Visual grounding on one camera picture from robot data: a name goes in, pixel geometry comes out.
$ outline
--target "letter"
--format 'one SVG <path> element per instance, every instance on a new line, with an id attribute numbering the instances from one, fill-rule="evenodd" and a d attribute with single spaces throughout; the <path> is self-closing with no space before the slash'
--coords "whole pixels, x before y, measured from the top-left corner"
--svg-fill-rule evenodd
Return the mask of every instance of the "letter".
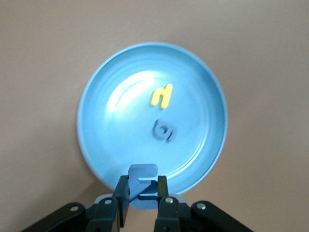
<path id="1" fill-rule="evenodd" d="M 153 134 L 156 139 L 159 140 L 166 139 L 167 142 L 169 143 L 175 139 L 177 130 L 170 123 L 158 119 L 154 123 Z"/>
<path id="2" fill-rule="evenodd" d="M 173 90 L 172 84 L 168 84 L 164 88 L 157 88 L 153 93 L 153 96 L 150 101 L 150 105 L 156 106 L 160 101 L 160 97 L 162 97 L 160 107 L 162 110 L 165 109 L 169 105 L 169 100 L 172 94 L 172 90 Z"/>
<path id="3" fill-rule="evenodd" d="M 155 164 L 132 164 L 128 174 L 131 205 L 136 209 L 157 209 L 157 182 L 141 178 L 155 178 L 158 167 Z"/>

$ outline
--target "bolt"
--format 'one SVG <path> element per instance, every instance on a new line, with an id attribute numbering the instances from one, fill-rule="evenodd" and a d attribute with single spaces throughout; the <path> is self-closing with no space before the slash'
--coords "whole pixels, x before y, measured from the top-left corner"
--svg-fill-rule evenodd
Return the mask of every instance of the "bolt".
<path id="1" fill-rule="evenodd" d="M 164 227 L 163 227 L 163 231 L 164 231 L 164 232 L 169 232 L 169 227 L 164 226 Z"/>
<path id="2" fill-rule="evenodd" d="M 172 199 L 171 197 L 167 197 L 167 198 L 165 199 L 165 202 L 166 202 L 166 203 L 169 203 L 169 204 L 172 204 L 174 201 L 173 201 L 173 199 Z"/>
<path id="3" fill-rule="evenodd" d="M 200 202 L 200 203 L 197 203 L 197 208 L 204 210 L 206 209 L 206 205 Z"/>
<path id="4" fill-rule="evenodd" d="M 78 210 L 78 206 L 73 206 L 73 207 L 70 209 L 71 212 L 75 212 L 75 211 L 77 211 L 77 210 Z"/>
<path id="5" fill-rule="evenodd" d="M 104 202 L 104 204 L 110 204 L 110 203 L 112 203 L 111 199 L 107 199 L 107 200 Z"/>

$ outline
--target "blue plate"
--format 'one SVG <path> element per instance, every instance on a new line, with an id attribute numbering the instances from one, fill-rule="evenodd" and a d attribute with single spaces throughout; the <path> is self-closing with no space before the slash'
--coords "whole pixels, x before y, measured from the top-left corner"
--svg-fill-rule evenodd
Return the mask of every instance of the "blue plate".
<path id="1" fill-rule="evenodd" d="M 211 170 L 222 150 L 227 109 L 207 65 L 168 43 L 142 43 L 106 60 L 81 98 L 78 138 L 93 173 L 111 189 L 132 164 L 153 163 L 170 193 Z"/>

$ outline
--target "yellow letter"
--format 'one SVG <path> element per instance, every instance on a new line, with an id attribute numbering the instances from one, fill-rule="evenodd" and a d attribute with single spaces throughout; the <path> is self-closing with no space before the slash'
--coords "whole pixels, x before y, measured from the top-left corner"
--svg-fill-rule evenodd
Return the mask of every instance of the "yellow letter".
<path id="1" fill-rule="evenodd" d="M 161 109 L 165 109 L 169 105 L 169 99 L 172 94 L 172 90 L 173 90 L 172 84 L 168 84 L 164 88 L 157 88 L 153 93 L 150 105 L 152 106 L 157 105 L 160 101 L 160 97 L 162 96 Z"/>

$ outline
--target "beige wall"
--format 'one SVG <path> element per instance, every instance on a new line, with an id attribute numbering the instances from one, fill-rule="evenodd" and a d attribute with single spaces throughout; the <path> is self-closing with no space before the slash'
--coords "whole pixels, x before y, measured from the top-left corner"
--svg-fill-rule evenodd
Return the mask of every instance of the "beige wall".
<path id="1" fill-rule="evenodd" d="M 164 41 L 200 56 L 229 128 L 210 174 L 185 193 L 254 231 L 309 231 L 309 1 L 0 2 L 0 225 L 18 231 L 110 192 L 76 136 L 83 89 L 110 55 Z M 152 231 L 130 209 L 122 231 Z"/>

